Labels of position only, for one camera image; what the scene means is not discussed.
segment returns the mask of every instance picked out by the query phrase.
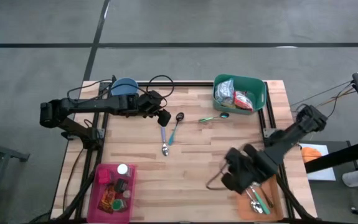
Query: metal spoon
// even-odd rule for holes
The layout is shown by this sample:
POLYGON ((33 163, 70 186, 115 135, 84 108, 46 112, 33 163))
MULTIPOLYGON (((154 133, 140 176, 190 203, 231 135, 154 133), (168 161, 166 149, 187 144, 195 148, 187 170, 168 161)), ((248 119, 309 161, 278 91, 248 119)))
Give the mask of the metal spoon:
POLYGON ((251 199, 251 208, 253 209, 253 211, 255 211, 256 213, 262 214, 263 209, 261 208, 261 205, 259 204, 259 202, 255 201, 253 199, 253 197, 249 194, 248 190, 245 190, 245 192, 247 193, 247 195, 251 199))
POLYGON ((253 189, 252 186, 249 186, 253 192, 253 194, 255 194, 263 212, 266 214, 266 215, 269 215, 270 214, 270 210, 267 208, 267 206, 265 205, 265 203, 263 202, 263 200, 261 199, 261 197, 259 196, 258 192, 256 192, 255 189, 253 189))
POLYGON ((169 138, 169 142, 168 144, 171 146, 173 144, 173 139, 174 139, 174 133, 176 132, 176 128, 177 125, 179 124, 180 121, 182 121, 184 119, 184 113, 180 112, 176 115, 176 126, 173 129, 173 133, 171 135, 171 137, 169 138))
POLYGON ((161 126, 161 134, 162 134, 162 142, 164 143, 162 145, 162 154, 164 156, 167 156, 167 155, 169 155, 169 148, 167 147, 167 145, 165 143, 166 142, 165 127, 161 126))
POLYGON ((215 119, 215 118, 228 118, 230 115, 226 112, 222 112, 219 114, 219 116, 216 116, 216 117, 211 117, 211 118, 202 118, 202 119, 199 119, 198 122, 205 122, 205 121, 208 121, 208 120, 211 120, 211 119, 215 119))
POLYGON ((267 204, 270 208, 274 208, 274 203, 270 200, 270 198, 267 196, 266 192, 264 191, 264 189, 261 187, 261 184, 254 182, 253 185, 257 186, 260 188, 263 196, 265 197, 267 204))

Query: butcher block tabletop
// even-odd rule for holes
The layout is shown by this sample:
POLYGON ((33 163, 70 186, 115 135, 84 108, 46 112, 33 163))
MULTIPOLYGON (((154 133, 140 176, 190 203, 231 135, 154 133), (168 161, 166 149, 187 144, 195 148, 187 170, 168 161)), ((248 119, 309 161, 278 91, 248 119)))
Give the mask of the butcher block tabletop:
MULTIPOLYGON (((277 128, 285 129, 293 123, 288 97, 282 80, 266 81, 277 128)), ((84 82, 83 86, 94 82, 84 82)), ((98 86, 81 90, 80 98, 97 95, 98 86)), ((152 87, 161 95, 171 87, 152 87)), ((102 162, 104 164, 133 164, 137 166, 136 190, 132 222, 240 222, 235 192, 208 190, 205 183, 224 165, 224 155, 230 147, 239 148, 248 143, 263 149, 258 113, 242 115, 231 113, 227 119, 215 119, 198 123, 198 119, 218 116, 212 107, 212 87, 177 86, 167 97, 165 109, 172 114, 166 126, 169 139, 176 115, 183 112, 184 119, 177 127, 169 155, 161 152, 162 139, 157 118, 109 116, 105 133, 102 162)), ((75 121, 85 125, 93 113, 75 115, 75 121)), ((55 194, 51 217, 62 213, 64 190, 73 163, 82 150, 82 143, 72 140, 67 146, 59 185, 55 194)), ((70 204, 80 188, 86 150, 80 155, 67 190, 66 204, 70 204)), ((288 184, 301 205, 316 216, 313 197, 304 168, 301 151, 294 147, 285 156, 288 184)), ((223 187, 220 178, 211 187, 223 187)), ((91 188, 83 203, 86 217, 91 188)), ((280 191, 283 213, 286 216, 285 199, 280 191)))

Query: pink plastic bin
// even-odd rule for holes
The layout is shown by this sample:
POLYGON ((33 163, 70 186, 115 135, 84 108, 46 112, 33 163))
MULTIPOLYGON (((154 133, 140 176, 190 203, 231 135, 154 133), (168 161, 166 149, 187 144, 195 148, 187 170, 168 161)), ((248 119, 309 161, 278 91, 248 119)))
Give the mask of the pink plastic bin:
MULTIPOLYGON (((103 212, 97 208, 103 192, 106 189, 106 185, 98 183, 98 175, 95 176, 93 181, 92 194, 90 195, 89 208, 87 211, 87 222, 89 223, 117 223, 117 224, 127 224, 130 222, 131 212, 133 209, 133 199, 134 199, 134 184, 136 182, 136 166, 128 165, 132 174, 131 177, 119 175, 116 169, 119 164, 100 164, 97 166, 96 174, 99 169, 108 169, 113 172, 113 182, 116 182, 119 178, 128 181, 127 190, 130 190, 131 196, 129 199, 125 199, 129 207, 124 212, 113 212, 112 214, 103 212)), ((116 199, 123 198, 122 194, 117 194, 116 199)))

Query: gray concrete floor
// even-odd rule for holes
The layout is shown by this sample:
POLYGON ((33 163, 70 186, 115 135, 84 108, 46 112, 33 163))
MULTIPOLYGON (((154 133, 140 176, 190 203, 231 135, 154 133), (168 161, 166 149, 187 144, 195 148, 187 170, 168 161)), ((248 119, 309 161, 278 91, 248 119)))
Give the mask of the gray concrete floor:
MULTIPOLYGON (((0 1, 0 43, 92 42, 102 4, 0 1)), ((358 1, 112 1, 101 42, 358 42, 358 1)), ((39 104, 81 85, 89 53, 0 49, 0 145, 31 153, 25 164, 9 165, 0 191, 0 222, 27 222, 50 209, 66 141, 59 130, 39 125, 39 104)), ((354 72, 358 48, 99 49, 90 79, 166 74, 174 80, 211 80, 229 73, 284 80, 294 103, 350 80, 354 72)), ((307 103, 316 105, 339 90, 307 103)), ((329 114, 331 108, 321 111, 329 114)), ((358 142, 357 95, 338 101, 327 128, 313 140, 358 142)), ((317 190, 319 202, 335 191, 317 190)), ((324 208, 323 220, 349 221, 341 218, 348 214, 327 212, 326 203, 316 205, 324 208)))

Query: orange tray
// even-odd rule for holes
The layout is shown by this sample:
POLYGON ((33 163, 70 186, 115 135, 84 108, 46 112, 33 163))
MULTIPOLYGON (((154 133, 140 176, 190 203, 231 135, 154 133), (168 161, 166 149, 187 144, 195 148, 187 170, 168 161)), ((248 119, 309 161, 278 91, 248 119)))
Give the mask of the orange tray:
MULTIPOLYGON (((281 207, 281 200, 280 195, 278 193, 278 184, 276 181, 276 176, 274 175, 273 177, 265 181, 261 187, 264 189, 269 199, 273 202, 273 208, 268 207, 267 201, 262 191, 260 190, 260 187, 253 188, 258 192, 259 196, 263 199, 264 203, 269 208, 270 214, 266 215, 254 212, 250 205, 251 200, 249 199, 249 196, 246 192, 244 192, 242 195, 237 194, 236 196, 238 202, 238 214, 242 219, 247 221, 272 222, 282 220, 284 218, 284 213, 281 207)), ((256 196, 250 189, 248 190, 248 192, 253 197, 253 199, 256 200, 256 196)))

